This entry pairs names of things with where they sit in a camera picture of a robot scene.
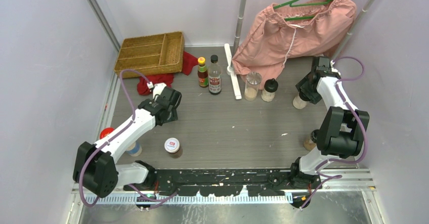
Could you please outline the yellow cap sauce bottle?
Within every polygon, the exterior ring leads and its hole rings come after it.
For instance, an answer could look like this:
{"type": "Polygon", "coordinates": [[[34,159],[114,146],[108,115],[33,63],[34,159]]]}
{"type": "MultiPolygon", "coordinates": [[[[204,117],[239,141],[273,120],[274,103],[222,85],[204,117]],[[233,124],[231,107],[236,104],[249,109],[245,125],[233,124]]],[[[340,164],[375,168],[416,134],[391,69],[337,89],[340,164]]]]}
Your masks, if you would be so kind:
{"type": "Polygon", "coordinates": [[[198,81],[200,87],[208,87],[208,71],[206,67],[206,60],[204,57],[199,57],[198,62],[198,81]]]}

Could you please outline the woven bamboo divided tray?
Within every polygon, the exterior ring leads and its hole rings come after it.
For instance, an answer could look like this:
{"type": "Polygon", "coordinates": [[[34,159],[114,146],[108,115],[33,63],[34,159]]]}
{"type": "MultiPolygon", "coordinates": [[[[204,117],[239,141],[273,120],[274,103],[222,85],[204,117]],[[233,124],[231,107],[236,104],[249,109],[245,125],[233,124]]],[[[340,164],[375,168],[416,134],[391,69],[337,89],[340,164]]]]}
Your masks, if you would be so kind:
{"type": "Polygon", "coordinates": [[[132,69],[146,76],[181,72],[184,45],[181,31],[126,38],[114,71],[119,75],[125,69],[132,69]]]}

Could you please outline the black cap sesame shaker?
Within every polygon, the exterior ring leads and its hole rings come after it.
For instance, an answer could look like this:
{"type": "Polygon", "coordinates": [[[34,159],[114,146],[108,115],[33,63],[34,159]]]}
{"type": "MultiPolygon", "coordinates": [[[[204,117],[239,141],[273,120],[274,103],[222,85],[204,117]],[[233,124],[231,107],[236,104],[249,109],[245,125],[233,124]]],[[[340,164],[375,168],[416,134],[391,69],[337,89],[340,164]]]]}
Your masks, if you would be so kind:
{"type": "Polygon", "coordinates": [[[268,79],[263,87],[261,98],[265,102],[273,101],[275,97],[275,93],[278,89],[278,82],[276,79],[268,79]]]}

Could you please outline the tall soy sauce bottle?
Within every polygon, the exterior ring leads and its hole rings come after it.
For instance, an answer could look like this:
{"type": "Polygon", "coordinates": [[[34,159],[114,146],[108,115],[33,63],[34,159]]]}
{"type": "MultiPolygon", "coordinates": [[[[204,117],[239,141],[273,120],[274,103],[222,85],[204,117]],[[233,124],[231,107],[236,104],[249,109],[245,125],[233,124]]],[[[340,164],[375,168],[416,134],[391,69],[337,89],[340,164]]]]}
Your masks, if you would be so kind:
{"type": "Polygon", "coordinates": [[[208,89],[212,95],[218,95],[222,91],[222,69],[218,64],[217,55],[211,55],[210,62],[211,64],[208,68],[208,89]]]}

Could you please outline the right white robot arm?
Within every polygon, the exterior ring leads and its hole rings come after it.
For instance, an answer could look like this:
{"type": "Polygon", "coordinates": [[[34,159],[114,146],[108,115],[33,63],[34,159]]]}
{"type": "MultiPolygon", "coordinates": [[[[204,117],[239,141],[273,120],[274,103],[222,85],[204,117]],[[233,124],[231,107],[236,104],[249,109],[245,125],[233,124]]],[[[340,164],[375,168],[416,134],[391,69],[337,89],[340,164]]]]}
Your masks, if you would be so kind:
{"type": "Polygon", "coordinates": [[[289,182],[295,188],[313,184],[319,171],[331,162],[347,163],[349,157],[357,156],[355,162],[359,163],[367,153],[369,113],[351,103],[342,87],[345,79],[333,64],[328,57],[313,57],[311,71],[295,86],[295,108],[303,109],[308,103],[320,101],[327,108],[320,128],[311,133],[310,139],[316,146],[290,167],[289,182]]]}

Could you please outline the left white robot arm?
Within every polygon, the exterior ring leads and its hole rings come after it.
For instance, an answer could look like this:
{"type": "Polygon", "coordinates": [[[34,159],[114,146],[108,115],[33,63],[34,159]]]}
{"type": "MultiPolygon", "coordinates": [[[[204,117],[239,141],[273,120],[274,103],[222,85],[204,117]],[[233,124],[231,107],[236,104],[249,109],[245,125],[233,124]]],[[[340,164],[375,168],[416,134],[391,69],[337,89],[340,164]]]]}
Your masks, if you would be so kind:
{"type": "Polygon", "coordinates": [[[79,193],[87,189],[98,198],[107,197],[116,187],[138,185],[143,190],[154,187],[155,168],[143,161],[117,162],[142,135],[157,126],[176,121],[182,94],[157,84],[151,99],[142,101],[129,119],[95,143],[83,142],[77,150],[73,180],[79,193]]]}

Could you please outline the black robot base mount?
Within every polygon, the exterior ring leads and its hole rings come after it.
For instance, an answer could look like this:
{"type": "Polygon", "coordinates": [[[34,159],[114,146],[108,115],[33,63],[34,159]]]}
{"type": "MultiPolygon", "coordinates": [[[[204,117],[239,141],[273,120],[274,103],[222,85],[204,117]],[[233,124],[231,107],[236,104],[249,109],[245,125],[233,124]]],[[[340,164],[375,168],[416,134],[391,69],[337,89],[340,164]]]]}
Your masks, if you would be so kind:
{"type": "Polygon", "coordinates": [[[249,197],[280,197],[287,190],[298,190],[294,207],[309,205],[309,196],[321,183],[319,175],[299,173],[292,168],[220,168],[220,169],[154,169],[150,168],[143,183],[125,185],[125,191],[153,191],[177,197],[238,197],[243,191],[249,197]]]}

